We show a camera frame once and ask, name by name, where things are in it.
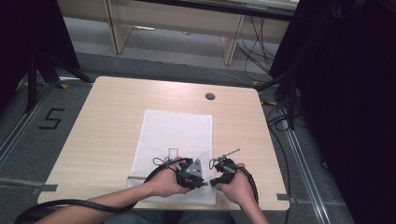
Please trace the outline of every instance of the white paper sheet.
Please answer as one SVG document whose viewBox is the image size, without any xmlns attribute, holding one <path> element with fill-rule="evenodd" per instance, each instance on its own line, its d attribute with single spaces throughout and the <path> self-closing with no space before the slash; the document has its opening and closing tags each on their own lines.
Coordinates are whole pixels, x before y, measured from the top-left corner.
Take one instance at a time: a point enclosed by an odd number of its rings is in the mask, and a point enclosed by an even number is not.
<svg viewBox="0 0 396 224">
<path fill-rule="evenodd" d="M 181 158 L 200 159 L 203 179 L 209 183 L 215 178 L 215 171 L 209 169 L 209 161 L 213 159 L 212 126 L 211 115 L 146 110 L 127 187 L 143 184 L 157 167 L 153 159 L 168 157 L 169 148 L 178 148 Z M 185 195 L 151 197 L 144 202 L 214 205 L 216 194 L 216 188 L 209 184 Z"/>
</svg>

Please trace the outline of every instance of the light wood table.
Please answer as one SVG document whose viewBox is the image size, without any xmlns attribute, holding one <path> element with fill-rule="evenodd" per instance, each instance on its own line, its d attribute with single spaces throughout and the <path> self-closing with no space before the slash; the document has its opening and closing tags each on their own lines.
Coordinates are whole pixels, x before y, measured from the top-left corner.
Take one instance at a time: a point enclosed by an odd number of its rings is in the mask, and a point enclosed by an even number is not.
<svg viewBox="0 0 396 224">
<path fill-rule="evenodd" d="M 207 93 L 216 95 L 207 100 Z M 89 199 L 126 188 L 146 109 L 213 115 L 214 156 L 243 162 L 255 179 L 262 210 L 287 210 L 283 179 L 258 93 L 253 89 L 99 77 L 47 180 L 56 191 L 38 202 Z M 239 210 L 224 195 L 216 206 L 138 203 L 136 208 Z"/>
</svg>

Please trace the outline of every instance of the gray carpet floor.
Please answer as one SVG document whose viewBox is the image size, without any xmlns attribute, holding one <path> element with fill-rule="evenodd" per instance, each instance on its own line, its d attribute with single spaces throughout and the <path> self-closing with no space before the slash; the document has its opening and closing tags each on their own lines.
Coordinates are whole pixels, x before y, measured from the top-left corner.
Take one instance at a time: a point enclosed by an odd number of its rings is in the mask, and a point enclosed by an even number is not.
<svg viewBox="0 0 396 224">
<path fill-rule="evenodd" d="M 251 63 L 247 66 L 250 77 L 245 72 L 245 59 L 239 52 L 235 53 L 234 64 L 225 66 L 222 63 L 221 44 L 217 38 L 204 35 L 185 36 L 181 33 L 172 33 L 168 31 L 156 31 L 147 35 L 146 33 L 133 34 L 134 42 L 140 46 L 144 53 L 168 55 L 165 59 L 168 62 L 179 62 L 178 57 L 190 55 L 189 63 L 197 66 L 205 66 L 216 69 L 214 72 L 207 68 L 196 68 L 186 65 L 174 65 L 167 63 L 152 63 L 147 60 L 138 59 L 136 52 L 132 52 L 131 47 L 125 49 L 125 54 L 114 55 L 108 52 L 111 48 L 109 43 L 96 42 L 95 46 L 104 46 L 100 51 L 98 48 L 92 48 L 92 40 L 84 45 L 84 41 L 89 38 L 78 33 L 78 27 L 73 28 L 68 24 L 69 33 L 74 41 L 75 50 L 78 55 L 78 61 L 81 65 L 81 71 L 89 77 L 95 79 L 98 76 L 114 77 L 135 77 L 157 80 L 170 80 L 180 82 L 204 83 L 223 86 L 252 87 L 252 79 L 267 81 L 271 78 L 263 73 L 259 73 L 257 68 Z M 186 38 L 192 37 L 190 44 L 184 44 L 184 49 L 177 48 L 176 36 L 180 36 L 182 41 L 189 41 Z M 215 46 L 213 48 L 199 49 L 198 45 Z M 172 51 L 166 54 L 168 50 L 178 49 L 178 52 Z M 58 69 L 60 76 L 71 77 L 62 69 Z M 42 106 L 39 108 L 36 116 L 23 134 L 21 141 L 14 148 L 7 158 L 5 164 L 0 168 L 0 180 L 12 179 L 18 181 L 27 181 L 32 186 L 34 184 L 44 183 L 51 171 L 53 164 L 62 150 L 64 142 L 69 134 L 73 124 L 82 108 L 84 101 L 90 92 L 91 87 L 83 85 L 78 80 L 65 81 L 69 84 L 66 89 L 53 88 Z M 274 92 L 276 86 L 263 91 L 260 98 L 264 101 L 274 101 Z M 26 107 L 27 88 L 22 86 L 16 91 L 13 99 L 10 99 L 6 108 L 0 111 L 0 141 L 4 142 L 7 135 L 12 131 L 18 120 L 22 117 Z M 64 111 L 55 111 L 53 115 L 61 119 L 58 127 L 54 130 L 40 129 L 41 126 L 51 126 L 53 121 L 46 121 L 45 117 L 52 108 L 61 108 Z M 268 105 L 262 107 L 263 116 L 268 116 L 273 108 Z M 304 117 L 300 116 L 296 120 L 296 134 L 300 141 L 301 148 L 307 159 L 310 172 L 318 186 L 319 193 L 324 200 L 332 223 L 354 223 L 348 213 L 347 207 L 343 202 L 342 195 L 338 191 L 331 174 L 320 165 L 322 159 L 319 149 L 315 144 L 315 139 L 309 130 L 309 124 L 304 122 Z M 290 205 L 289 224 L 297 223 L 318 223 L 316 214 L 309 200 L 304 181 L 296 165 L 296 160 L 291 152 L 287 136 L 284 132 L 276 131 L 276 136 L 285 150 L 286 158 L 283 156 L 280 144 L 276 137 L 273 137 L 273 143 L 279 162 L 279 167 L 285 181 L 285 186 L 290 184 L 290 197 L 295 203 Z M 289 171 L 286 169 L 286 160 L 289 164 Z M 36 203 L 37 194 L 33 191 L 32 186 L 10 186 L 0 182 L 0 223 L 12 223 L 15 217 L 27 207 Z M 271 223 L 284 223 L 287 212 L 264 211 Z M 236 223 L 248 223 L 245 214 L 242 211 L 234 211 L 232 215 Z"/>
</svg>

